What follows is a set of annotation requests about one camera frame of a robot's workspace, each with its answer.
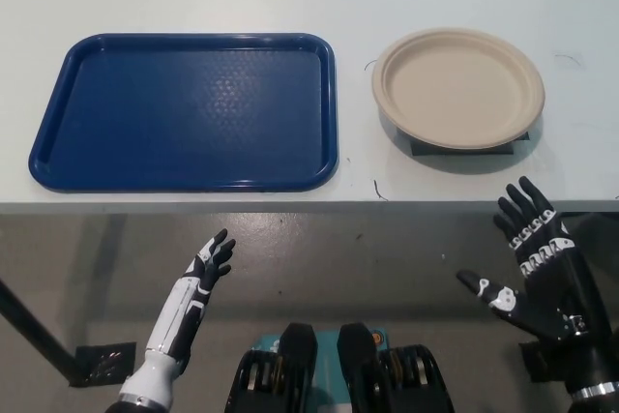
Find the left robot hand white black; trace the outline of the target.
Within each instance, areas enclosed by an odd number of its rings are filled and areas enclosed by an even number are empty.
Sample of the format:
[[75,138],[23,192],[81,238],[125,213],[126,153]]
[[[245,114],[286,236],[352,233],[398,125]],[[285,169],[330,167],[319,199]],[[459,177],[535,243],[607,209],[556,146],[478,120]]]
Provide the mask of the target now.
[[189,267],[173,285],[146,344],[155,351],[184,362],[204,318],[217,281],[231,271],[228,263],[236,245],[227,240],[226,228],[212,237],[194,256]]

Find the right robot hand black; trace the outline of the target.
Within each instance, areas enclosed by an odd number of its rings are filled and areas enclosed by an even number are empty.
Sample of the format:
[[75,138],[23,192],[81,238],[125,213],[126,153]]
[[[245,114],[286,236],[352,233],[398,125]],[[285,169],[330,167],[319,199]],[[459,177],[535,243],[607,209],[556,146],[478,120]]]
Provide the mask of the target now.
[[570,288],[574,239],[560,214],[525,176],[498,199],[494,224],[504,234],[523,276],[519,291],[471,270],[457,279],[497,317],[541,340],[559,341],[575,333],[569,322],[577,305]]

